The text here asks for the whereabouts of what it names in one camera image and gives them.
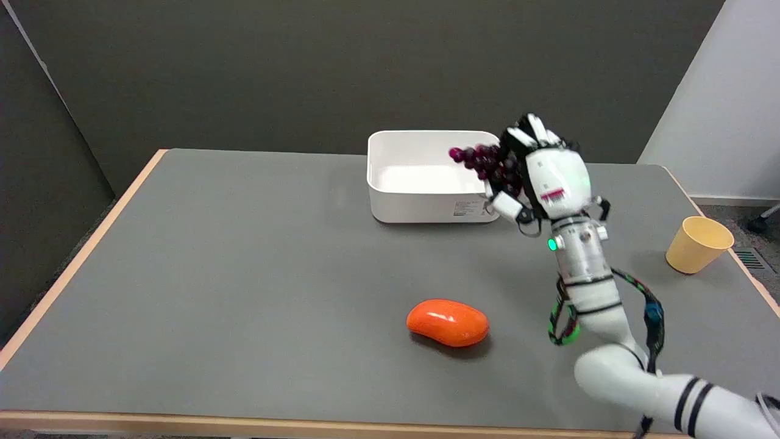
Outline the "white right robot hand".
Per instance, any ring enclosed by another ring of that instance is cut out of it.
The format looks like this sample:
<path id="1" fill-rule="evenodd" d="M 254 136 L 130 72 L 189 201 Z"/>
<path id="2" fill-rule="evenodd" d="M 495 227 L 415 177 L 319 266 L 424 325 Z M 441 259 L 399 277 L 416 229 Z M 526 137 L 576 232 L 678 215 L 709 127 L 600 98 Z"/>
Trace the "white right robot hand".
<path id="1" fill-rule="evenodd" d="M 593 195 L 576 144 L 557 136 L 536 114 L 525 112 L 502 131 L 495 159 L 509 164 L 486 172 L 487 204 L 518 227 L 588 216 L 593 205 L 601 209 L 597 223 L 606 222 L 612 206 Z"/>

